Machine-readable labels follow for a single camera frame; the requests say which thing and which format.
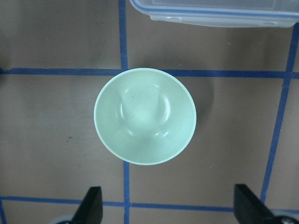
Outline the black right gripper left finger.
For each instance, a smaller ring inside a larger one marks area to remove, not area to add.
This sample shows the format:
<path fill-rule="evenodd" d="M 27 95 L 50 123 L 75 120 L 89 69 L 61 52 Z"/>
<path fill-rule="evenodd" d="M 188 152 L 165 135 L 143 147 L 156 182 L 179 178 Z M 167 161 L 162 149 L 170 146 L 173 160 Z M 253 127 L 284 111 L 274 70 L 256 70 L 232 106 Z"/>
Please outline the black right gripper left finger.
<path fill-rule="evenodd" d="M 71 224 L 100 224 L 102 219 L 103 201 L 101 187 L 90 187 L 71 219 Z"/>

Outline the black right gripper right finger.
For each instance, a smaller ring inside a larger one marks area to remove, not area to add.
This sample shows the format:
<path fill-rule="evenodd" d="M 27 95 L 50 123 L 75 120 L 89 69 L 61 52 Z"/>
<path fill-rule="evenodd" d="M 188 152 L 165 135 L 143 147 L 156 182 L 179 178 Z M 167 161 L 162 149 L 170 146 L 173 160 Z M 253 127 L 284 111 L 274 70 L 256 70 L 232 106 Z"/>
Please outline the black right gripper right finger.
<path fill-rule="evenodd" d="M 240 224 L 297 224 L 288 215 L 275 215 L 246 184 L 234 185 L 234 216 Z"/>

